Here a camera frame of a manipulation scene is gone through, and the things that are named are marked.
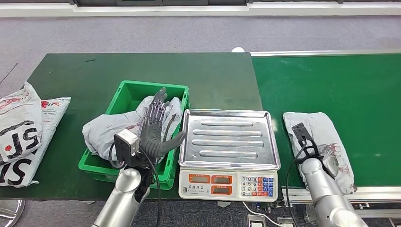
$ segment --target floor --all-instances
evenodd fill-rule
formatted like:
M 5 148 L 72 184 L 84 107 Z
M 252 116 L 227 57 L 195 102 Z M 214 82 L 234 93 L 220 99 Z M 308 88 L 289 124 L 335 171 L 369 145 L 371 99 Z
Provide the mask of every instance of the floor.
M 401 50 L 401 17 L 0 18 L 0 97 L 18 90 L 47 53 L 229 52 L 237 46 L 249 52 Z M 103 203 L 28 201 L 16 226 L 90 226 Z M 156 212 L 156 204 L 144 204 L 133 226 L 154 226 Z M 244 227 L 247 214 L 241 203 L 164 202 L 161 226 Z M 301 224 L 301 207 L 297 214 Z M 287 213 L 279 208 L 270 215 Z M 390 226 L 385 219 L 367 222 Z

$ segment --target stainless steel tray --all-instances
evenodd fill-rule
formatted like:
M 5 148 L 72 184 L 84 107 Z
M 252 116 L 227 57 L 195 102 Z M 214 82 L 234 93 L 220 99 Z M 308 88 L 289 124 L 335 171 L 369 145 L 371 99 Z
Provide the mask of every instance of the stainless steel tray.
M 279 170 L 280 159 L 267 111 L 187 109 L 180 166 Z

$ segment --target cable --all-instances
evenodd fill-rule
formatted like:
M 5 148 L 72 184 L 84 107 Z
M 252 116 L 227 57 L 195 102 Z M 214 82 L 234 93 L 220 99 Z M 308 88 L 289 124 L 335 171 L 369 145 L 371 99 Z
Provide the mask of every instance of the cable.
M 288 210 L 289 210 L 289 213 L 290 213 L 290 215 L 291 215 L 291 218 L 292 218 L 292 220 L 294 221 L 294 227 L 298 227 L 298 226 L 296 225 L 295 218 L 294 218 L 294 214 L 292 213 L 292 210 L 291 210 L 291 204 L 289 203 L 288 179 L 289 179 L 289 172 L 290 172 L 290 170 L 291 170 L 291 167 L 295 164 L 295 161 L 298 159 L 299 155 L 302 153 L 302 151 L 303 151 L 303 150 L 305 149 L 305 147 L 306 147 L 307 142 L 306 142 L 306 138 L 305 138 L 304 136 L 303 136 L 303 139 L 304 139 L 305 144 L 302 146 L 301 150 L 300 150 L 300 151 L 298 152 L 298 154 L 295 156 L 294 160 L 292 160 L 291 164 L 289 165 L 289 168 L 288 168 L 288 170 L 287 170 L 287 175 L 286 175 L 286 196 L 287 196 L 287 204 L 288 204 Z
M 159 192 L 159 198 L 158 198 L 159 207 L 158 207 L 158 209 L 157 209 L 157 222 L 156 222 L 156 227 L 158 227 L 158 226 L 159 226 L 159 222 L 160 222 L 161 212 L 162 212 L 162 200 L 161 200 L 161 193 L 160 193 L 159 176 L 157 175 L 156 168 L 155 168 L 155 166 L 153 165 L 153 163 L 152 163 L 152 161 L 150 160 L 150 158 L 148 157 L 148 155 L 143 151 L 143 149 L 142 149 L 141 147 L 139 147 L 139 149 L 141 150 L 142 154 L 145 155 L 146 159 L 148 160 L 148 162 L 149 162 L 150 166 L 152 167 L 153 172 L 155 173 L 155 176 L 156 176 L 157 189 L 158 189 L 158 192 Z
M 249 209 L 249 207 L 245 204 L 245 202 L 243 201 L 242 202 L 243 204 L 244 204 L 244 206 L 248 209 L 248 211 L 249 212 L 251 212 L 252 214 L 255 214 L 255 215 L 262 215 L 262 216 L 264 216 L 267 220 L 269 220 L 271 223 L 273 223 L 274 225 L 276 225 L 276 226 L 280 226 L 280 227 L 283 227 L 282 225 L 280 225 L 279 223 L 276 223 L 276 222 L 274 222 L 272 219 L 270 219 L 267 215 L 265 215 L 265 214 L 261 214 L 261 213 L 256 213 L 256 212 L 253 212 L 251 209 Z
M 110 149 L 109 149 L 109 161 L 110 161 L 110 164 L 114 167 L 114 168 L 116 168 L 116 169 L 122 169 L 122 168 L 124 168 L 124 166 L 125 166 L 125 161 L 122 161 L 122 163 L 121 163 L 121 166 L 117 166 L 114 162 L 113 162 L 113 159 L 112 159 L 112 150 L 113 150 L 113 147 L 115 146 L 115 143 L 113 142 L 113 144 L 110 146 Z

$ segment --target green conveyor belt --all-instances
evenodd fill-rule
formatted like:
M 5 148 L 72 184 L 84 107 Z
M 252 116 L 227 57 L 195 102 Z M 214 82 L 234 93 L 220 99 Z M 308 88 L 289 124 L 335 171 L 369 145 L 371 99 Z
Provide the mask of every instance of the green conveyor belt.
M 356 186 L 401 185 L 401 54 L 253 57 L 264 110 L 277 123 L 279 181 L 293 158 L 284 112 L 326 113 Z M 298 170 L 289 185 L 303 187 Z

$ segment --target sf express bag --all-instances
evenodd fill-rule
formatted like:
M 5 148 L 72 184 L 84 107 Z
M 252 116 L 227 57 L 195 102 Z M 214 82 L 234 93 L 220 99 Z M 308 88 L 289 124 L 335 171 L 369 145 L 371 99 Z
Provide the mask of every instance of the sf express bag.
M 38 181 L 32 181 L 32 179 L 69 103 L 70 98 L 56 98 L 42 101 L 42 145 L 32 154 L 18 161 L 0 166 L 0 186 L 11 185 L 20 188 L 33 183 L 39 183 Z
M 29 155 L 42 143 L 41 101 L 27 82 L 0 99 L 0 165 Z

